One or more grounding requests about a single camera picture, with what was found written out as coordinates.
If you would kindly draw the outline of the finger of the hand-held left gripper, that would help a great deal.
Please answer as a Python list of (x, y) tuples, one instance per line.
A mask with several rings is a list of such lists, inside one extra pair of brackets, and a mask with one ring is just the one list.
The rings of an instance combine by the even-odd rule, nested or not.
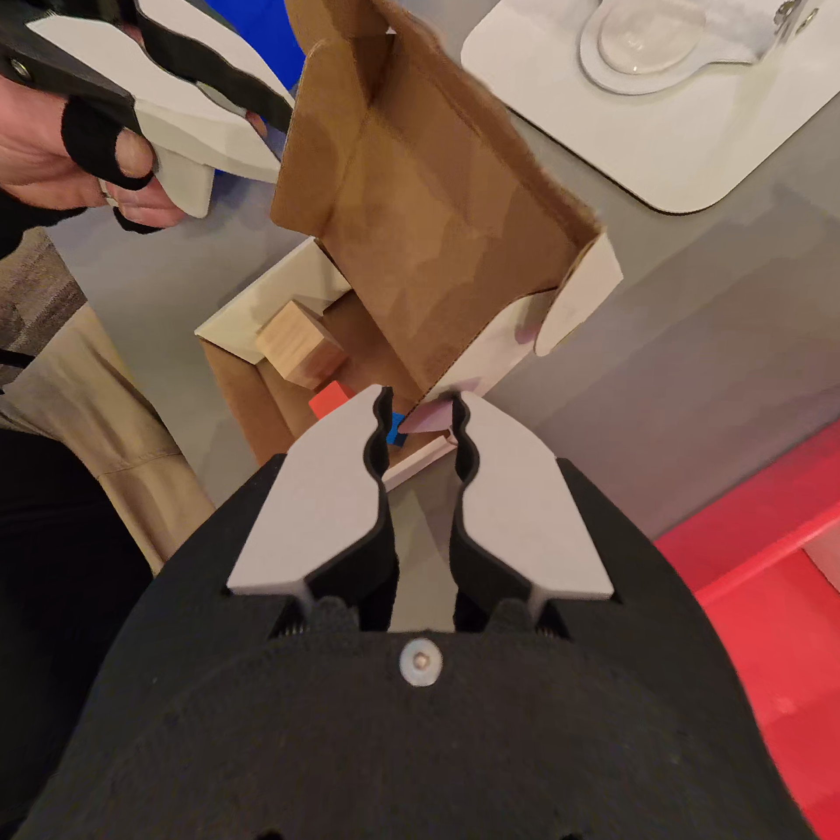
[(38, 46), (58, 49), (73, 78), (92, 76), (96, 93), (84, 98), (105, 102), (117, 95), (126, 127), (156, 150), (177, 153), (251, 180), (275, 182), (280, 163), (253, 126), (217, 105), (196, 85), (157, 66), (129, 35), (108, 23), (50, 14), (26, 24)]
[(294, 98), (242, 36), (187, 1), (136, 1), (134, 8), (144, 47), (157, 65), (197, 84), (215, 102), (288, 132)]

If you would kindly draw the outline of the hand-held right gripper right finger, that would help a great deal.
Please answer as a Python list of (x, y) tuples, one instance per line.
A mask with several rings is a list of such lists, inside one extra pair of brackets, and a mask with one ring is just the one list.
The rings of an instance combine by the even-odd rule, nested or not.
[(460, 480), (449, 541), (458, 593), (486, 616), (521, 603), (609, 601), (615, 586), (552, 450), (473, 392), (452, 403)]

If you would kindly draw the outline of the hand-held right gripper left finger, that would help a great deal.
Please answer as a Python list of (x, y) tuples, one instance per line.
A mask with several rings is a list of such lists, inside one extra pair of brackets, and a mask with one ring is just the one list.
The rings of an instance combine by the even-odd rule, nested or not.
[(286, 595), (309, 615), (323, 598), (388, 630), (399, 560), (383, 481), (393, 390), (371, 385), (289, 448), (227, 578), (233, 595)]

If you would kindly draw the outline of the red cube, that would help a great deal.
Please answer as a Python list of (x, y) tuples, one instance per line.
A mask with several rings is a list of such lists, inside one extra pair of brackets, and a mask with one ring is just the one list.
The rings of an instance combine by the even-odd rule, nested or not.
[(317, 422), (330, 415), (356, 396), (356, 391), (340, 381), (331, 381), (318, 390), (308, 405)]

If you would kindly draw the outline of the wooden cube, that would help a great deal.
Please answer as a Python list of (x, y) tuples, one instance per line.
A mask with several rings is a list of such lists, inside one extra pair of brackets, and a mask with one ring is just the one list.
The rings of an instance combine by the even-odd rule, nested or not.
[(313, 392), (349, 359), (317, 315), (296, 300), (258, 331), (255, 345), (284, 380)]

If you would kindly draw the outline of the brown cardboard box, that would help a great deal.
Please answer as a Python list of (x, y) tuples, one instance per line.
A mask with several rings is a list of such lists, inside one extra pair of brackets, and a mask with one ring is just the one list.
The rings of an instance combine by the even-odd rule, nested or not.
[(305, 240), (196, 331), (258, 466), (317, 421), (254, 338), (295, 301), (347, 358), (327, 382), (393, 389), (392, 487), (447, 453), (456, 392), (551, 353), (623, 279), (593, 212), (506, 109), (395, 2), (286, 2), (306, 52), (270, 219)]

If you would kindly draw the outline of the person's left hand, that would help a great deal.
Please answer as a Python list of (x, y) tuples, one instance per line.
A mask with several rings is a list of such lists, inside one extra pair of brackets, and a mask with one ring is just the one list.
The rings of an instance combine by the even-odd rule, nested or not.
[(68, 100), (1, 79), (1, 186), (24, 204), (53, 211), (115, 202), (130, 222), (170, 228), (186, 218), (155, 177), (139, 191), (106, 182), (73, 161), (61, 135)]

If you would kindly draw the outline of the blue plastic bin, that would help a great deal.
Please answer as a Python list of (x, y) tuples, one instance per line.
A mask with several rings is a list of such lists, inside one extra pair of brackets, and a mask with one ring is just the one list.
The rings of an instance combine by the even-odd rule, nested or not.
[(248, 43), (287, 91), (289, 113), (285, 125), (263, 119), (274, 133), (287, 134), (295, 106), (305, 52), (298, 43), (284, 1), (206, 1), (213, 13)]

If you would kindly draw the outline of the person's beige trousers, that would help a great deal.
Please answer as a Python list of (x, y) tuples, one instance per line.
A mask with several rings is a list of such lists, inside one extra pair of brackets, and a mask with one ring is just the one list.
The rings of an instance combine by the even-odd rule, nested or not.
[(214, 512), (90, 304), (5, 387), (2, 429), (54, 439), (104, 489), (152, 575)]

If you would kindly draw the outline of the red plastic bin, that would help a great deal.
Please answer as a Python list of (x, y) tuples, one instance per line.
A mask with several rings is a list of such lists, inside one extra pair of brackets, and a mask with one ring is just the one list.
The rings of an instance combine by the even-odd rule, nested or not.
[(656, 540), (706, 611), (783, 781), (839, 838), (839, 423)]

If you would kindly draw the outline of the person's black top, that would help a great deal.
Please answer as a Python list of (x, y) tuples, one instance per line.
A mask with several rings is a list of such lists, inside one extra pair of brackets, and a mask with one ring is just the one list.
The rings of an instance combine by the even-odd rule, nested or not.
[(102, 661), (152, 582), (68, 447), (1, 432), (1, 838), (54, 773)]

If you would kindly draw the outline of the white table mat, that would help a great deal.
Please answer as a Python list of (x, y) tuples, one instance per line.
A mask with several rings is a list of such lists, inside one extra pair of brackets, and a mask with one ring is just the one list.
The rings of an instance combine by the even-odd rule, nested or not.
[(499, 2), (465, 38), (462, 66), (519, 117), (642, 203), (718, 203), (839, 89), (838, 2), (753, 66), (715, 65), (665, 91), (600, 89), (579, 61), (600, 2)]

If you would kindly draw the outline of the small metal clip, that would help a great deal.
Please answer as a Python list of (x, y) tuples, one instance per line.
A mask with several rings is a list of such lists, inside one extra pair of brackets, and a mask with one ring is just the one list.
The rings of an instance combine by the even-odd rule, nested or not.
[(819, 13), (823, 1), (783, 1), (773, 16), (773, 47), (787, 45)]

